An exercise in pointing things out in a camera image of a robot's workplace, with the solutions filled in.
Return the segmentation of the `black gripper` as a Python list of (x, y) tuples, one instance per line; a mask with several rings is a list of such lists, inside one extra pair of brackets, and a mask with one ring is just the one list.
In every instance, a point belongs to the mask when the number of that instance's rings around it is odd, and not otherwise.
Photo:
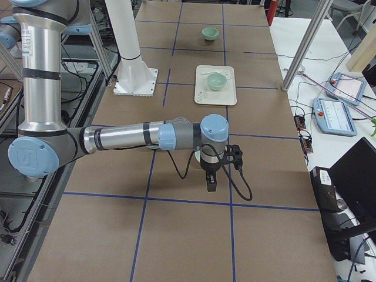
[(207, 191), (215, 192), (217, 189), (216, 172), (221, 168), (219, 162), (208, 163), (204, 160), (200, 161), (201, 168), (206, 172)]

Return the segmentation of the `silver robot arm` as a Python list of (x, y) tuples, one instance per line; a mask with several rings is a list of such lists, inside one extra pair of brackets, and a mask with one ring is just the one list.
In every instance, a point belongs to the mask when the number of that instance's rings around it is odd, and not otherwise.
[(24, 121), (8, 148), (21, 174), (42, 178), (97, 151), (157, 146), (200, 152), (207, 189), (216, 190), (216, 172), (225, 163), (227, 120), (218, 114), (192, 123), (185, 118), (120, 127), (68, 128), (61, 118), (61, 36), (92, 30), (89, 1), (13, 1), (21, 26)]

